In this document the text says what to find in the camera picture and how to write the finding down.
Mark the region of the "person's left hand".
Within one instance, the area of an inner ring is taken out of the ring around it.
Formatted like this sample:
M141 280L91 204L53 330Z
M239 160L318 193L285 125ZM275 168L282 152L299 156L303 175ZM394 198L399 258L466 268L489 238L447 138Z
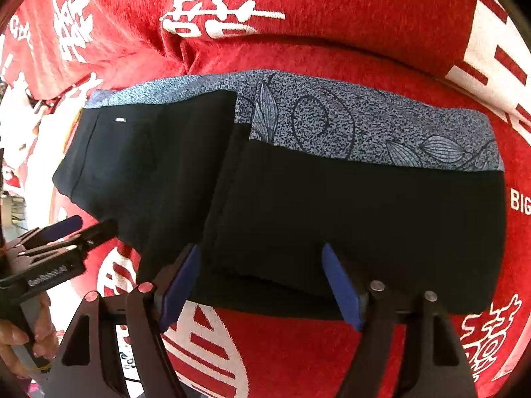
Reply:
M43 359L47 363L52 362L58 350L58 337L55 326L50 317L51 301L47 293L39 295L39 315L33 326L34 342L32 353L37 359ZM14 346L24 346L31 339L24 330L9 322L5 315L1 314L1 360L16 377L21 379L30 378L34 371L15 355Z

